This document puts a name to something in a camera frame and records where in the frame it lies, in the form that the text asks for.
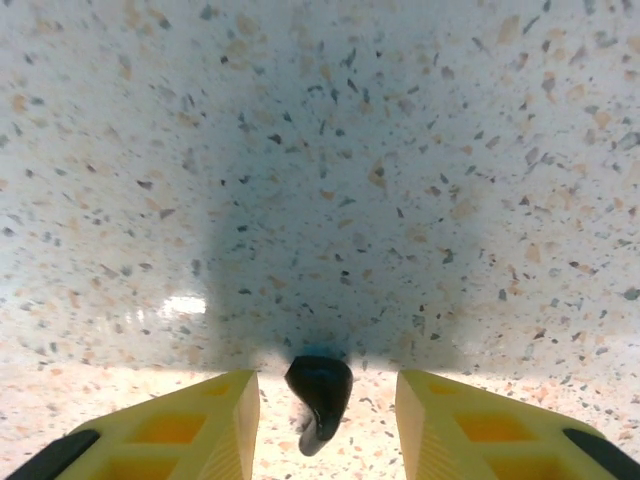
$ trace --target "speckled floor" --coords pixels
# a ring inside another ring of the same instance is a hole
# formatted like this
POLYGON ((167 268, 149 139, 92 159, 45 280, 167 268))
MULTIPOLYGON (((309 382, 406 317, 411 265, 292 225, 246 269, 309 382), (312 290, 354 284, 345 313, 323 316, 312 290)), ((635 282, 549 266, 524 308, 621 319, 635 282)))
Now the speckled floor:
POLYGON ((402 366, 640 459, 639 85, 637 0, 3 0, 0 473, 238 367, 256 479, 404 478, 402 366))

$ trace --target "dark speck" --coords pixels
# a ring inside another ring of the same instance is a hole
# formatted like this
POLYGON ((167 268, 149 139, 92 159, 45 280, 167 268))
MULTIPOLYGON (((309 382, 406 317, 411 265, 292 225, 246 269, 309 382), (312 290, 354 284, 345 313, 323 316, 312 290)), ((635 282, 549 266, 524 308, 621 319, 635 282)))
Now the dark speck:
POLYGON ((211 8, 211 5, 206 5, 200 12, 200 18, 202 20, 211 20, 211 17, 213 17, 213 8, 211 8))
POLYGON ((595 0, 582 0, 584 5, 584 11, 587 15, 593 15, 596 11, 596 2, 595 0))
POLYGON ((153 182, 143 182, 141 180, 137 180, 137 183, 145 190, 151 190, 153 188, 153 182))
POLYGON ((191 273, 194 277, 200 276, 200 271, 202 270, 202 262, 200 260, 191 260, 191 273))
POLYGON ((622 296, 631 302, 640 298, 640 290, 634 287, 627 289, 626 292, 622 294, 622 296))
POLYGON ((442 263, 443 264, 452 263, 453 262, 453 252, 449 248, 447 248, 446 252, 447 252, 447 256, 444 258, 444 260, 442 260, 442 263))
POLYGON ((347 85, 351 90, 358 93, 358 87, 356 87, 355 83, 353 83, 353 81, 350 78, 347 79, 347 85))
POLYGON ((159 212, 160 220, 164 220, 165 218, 173 215, 175 211, 176 211, 175 208, 164 208, 160 210, 159 212))
POLYGON ((527 25, 522 29, 522 34, 526 35, 527 33, 529 33, 529 30, 531 30, 531 27, 533 27, 533 24, 536 23, 538 20, 540 20, 540 15, 533 17, 531 21, 527 23, 527 25))
POLYGON ((353 50, 351 50, 351 53, 347 56, 347 58, 345 58, 340 62, 340 66, 351 68, 351 65, 353 64, 353 61, 355 59, 356 59, 356 49, 354 47, 353 50))
POLYGON ((352 203, 356 203, 356 201, 351 198, 351 197, 344 197, 344 200, 342 200, 339 204, 338 207, 346 207, 347 205, 351 205, 352 203))

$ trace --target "orange speck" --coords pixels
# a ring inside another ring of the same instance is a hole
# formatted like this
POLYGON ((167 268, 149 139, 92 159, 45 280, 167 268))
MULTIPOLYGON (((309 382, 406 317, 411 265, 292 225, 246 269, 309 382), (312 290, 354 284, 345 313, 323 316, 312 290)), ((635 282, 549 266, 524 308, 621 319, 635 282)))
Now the orange speck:
POLYGON ((278 277, 274 277, 273 275, 269 275, 269 280, 271 281, 273 288, 276 288, 278 290, 287 286, 287 282, 284 282, 280 280, 278 277))
POLYGON ((129 28, 136 28, 140 22, 140 12, 136 10, 135 0, 124 2, 125 23, 129 28))
POLYGON ((324 190, 320 190, 320 195, 322 195, 322 198, 325 200, 333 200, 336 196, 335 192, 325 192, 324 190))
POLYGON ((69 301, 71 302, 71 306, 73 308, 80 308, 80 304, 78 303, 78 294, 73 290, 69 290, 67 295, 69 295, 69 301))
POLYGON ((200 349, 195 345, 192 345, 187 350, 187 359, 192 365, 200 363, 200 349))
POLYGON ((280 442, 278 444, 278 446, 284 450, 285 452, 288 452, 289 450, 291 450, 293 448, 293 443, 291 442, 280 442))
POLYGON ((145 202, 147 204, 147 207, 149 207, 154 212, 159 212, 160 210, 162 210, 160 205, 158 205, 152 198, 145 198, 145 202))
POLYGON ((27 97, 24 95, 14 95, 11 100, 11 108, 13 111, 18 114, 22 114, 27 111, 27 97))
POLYGON ((352 218, 345 218, 344 220, 340 220, 340 223, 338 223, 338 228, 344 228, 347 225, 351 225, 352 223, 353 223, 352 218))
POLYGON ((535 243, 532 243, 527 248, 525 257, 527 260, 533 263, 540 263, 540 247, 538 247, 538 245, 536 245, 535 243))

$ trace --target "black object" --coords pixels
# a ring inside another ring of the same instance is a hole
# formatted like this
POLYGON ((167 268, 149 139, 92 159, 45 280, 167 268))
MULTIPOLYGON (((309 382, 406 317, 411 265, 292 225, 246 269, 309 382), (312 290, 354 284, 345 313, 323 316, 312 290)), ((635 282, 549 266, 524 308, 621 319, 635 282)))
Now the black object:
POLYGON ((59 438, 36 453, 6 480, 55 480, 100 438, 95 430, 82 430, 59 438))
POLYGON ((340 360, 305 355, 293 360, 284 378, 311 410, 311 422, 298 445, 303 455, 312 457, 338 431, 351 396, 353 373, 340 360))
POLYGON ((608 440, 575 428, 565 428, 562 433, 616 480, 640 479, 640 464, 608 440))

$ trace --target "yellow robot part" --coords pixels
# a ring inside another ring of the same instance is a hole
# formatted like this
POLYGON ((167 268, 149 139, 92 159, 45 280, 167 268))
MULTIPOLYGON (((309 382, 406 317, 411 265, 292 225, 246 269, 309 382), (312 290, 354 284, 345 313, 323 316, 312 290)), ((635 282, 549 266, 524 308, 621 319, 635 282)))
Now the yellow robot part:
POLYGON ((407 480, 614 480, 563 433, 577 420, 437 375, 398 374, 407 480))
POLYGON ((258 379, 237 370, 97 418, 100 438, 58 480, 249 480, 258 379))

